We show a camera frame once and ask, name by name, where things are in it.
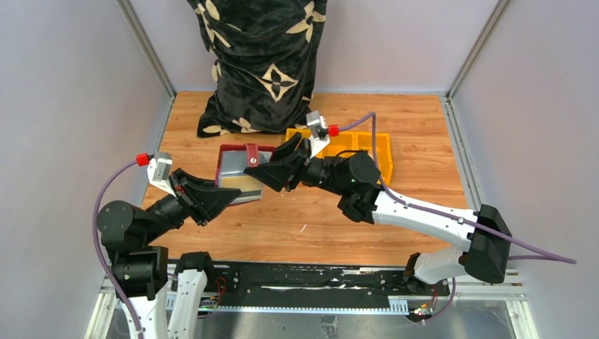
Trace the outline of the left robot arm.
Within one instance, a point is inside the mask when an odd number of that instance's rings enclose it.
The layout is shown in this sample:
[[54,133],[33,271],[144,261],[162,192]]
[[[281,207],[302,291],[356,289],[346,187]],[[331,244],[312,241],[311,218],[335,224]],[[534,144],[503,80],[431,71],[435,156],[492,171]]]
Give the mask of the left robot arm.
[[187,218],[205,226],[241,195],[213,180],[176,169],[166,178],[167,195],[146,209],[126,201],[95,207],[95,243],[108,257],[101,264],[124,303],[131,338],[193,338],[201,298],[216,283],[206,251],[181,255],[174,270],[174,307],[167,313],[168,250],[152,243]]

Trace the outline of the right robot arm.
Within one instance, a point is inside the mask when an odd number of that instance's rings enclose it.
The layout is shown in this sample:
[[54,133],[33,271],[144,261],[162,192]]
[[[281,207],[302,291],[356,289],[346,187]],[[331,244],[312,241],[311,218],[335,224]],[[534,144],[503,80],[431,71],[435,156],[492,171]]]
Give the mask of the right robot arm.
[[504,282],[511,232],[495,207],[449,208],[402,196],[380,181],[380,170],[363,150],[319,158],[312,155],[312,142],[296,133],[274,150],[270,161],[244,172],[274,191],[303,184],[336,194],[338,208],[353,222],[404,227],[448,243],[447,249],[410,256],[403,284],[413,295],[462,275]]

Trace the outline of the red leather card holder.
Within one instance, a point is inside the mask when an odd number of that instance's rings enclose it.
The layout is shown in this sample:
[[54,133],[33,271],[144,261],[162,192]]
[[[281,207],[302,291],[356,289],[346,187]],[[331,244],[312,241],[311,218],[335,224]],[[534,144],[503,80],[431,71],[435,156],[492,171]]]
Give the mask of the red leather card holder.
[[275,148],[255,143],[240,145],[222,144],[219,149],[216,170],[218,188],[239,189],[241,194],[230,205],[241,205],[261,200],[264,184],[244,171],[270,161]]

